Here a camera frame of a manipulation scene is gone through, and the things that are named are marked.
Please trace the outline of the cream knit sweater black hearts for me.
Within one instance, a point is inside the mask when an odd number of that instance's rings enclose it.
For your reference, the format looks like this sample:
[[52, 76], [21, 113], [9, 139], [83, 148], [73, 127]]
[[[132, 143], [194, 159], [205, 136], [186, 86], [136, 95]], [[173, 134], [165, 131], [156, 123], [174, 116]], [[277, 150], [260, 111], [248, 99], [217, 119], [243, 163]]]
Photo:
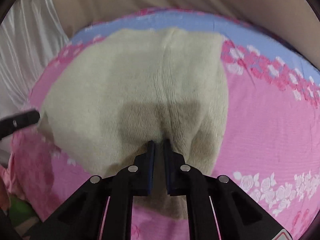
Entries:
[[122, 29], [84, 49], [51, 86], [37, 130], [86, 171], [116, 174], [146, 151], [172, 149], [211, 174], [228, 113], [219, 33]]

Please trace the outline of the white satin curtain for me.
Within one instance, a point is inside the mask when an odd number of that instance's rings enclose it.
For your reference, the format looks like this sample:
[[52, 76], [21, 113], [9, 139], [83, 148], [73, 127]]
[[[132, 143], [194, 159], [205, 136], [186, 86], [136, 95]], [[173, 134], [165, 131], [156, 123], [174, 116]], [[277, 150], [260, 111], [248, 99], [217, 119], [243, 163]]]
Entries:
[[1, 23], [1, 117], [22, 109], [45, 67], [68, 42], [53, 0], [16, 0]]

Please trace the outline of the pink blue floral bedsheet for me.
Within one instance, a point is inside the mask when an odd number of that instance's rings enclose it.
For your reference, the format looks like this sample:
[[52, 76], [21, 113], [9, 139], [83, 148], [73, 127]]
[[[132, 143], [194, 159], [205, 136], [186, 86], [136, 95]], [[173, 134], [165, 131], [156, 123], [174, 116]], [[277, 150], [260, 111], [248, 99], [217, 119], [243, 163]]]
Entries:
[[[217, 32], [229, 88], [228, 119], [212, 176], [226, 174], [293, 239], [319, 211], [319, 71], [252, 25], [222, 16], [149, 9], [80, 31], [51, 61], [30, 93], [40, 106], [50, 85], [89, 44], [123, 29]], [[46, 219], [89, 174], [31, 128], [14, 135], [6, 189]], [[189, 239], [187, 220], [134, 206], [131, 239]]]

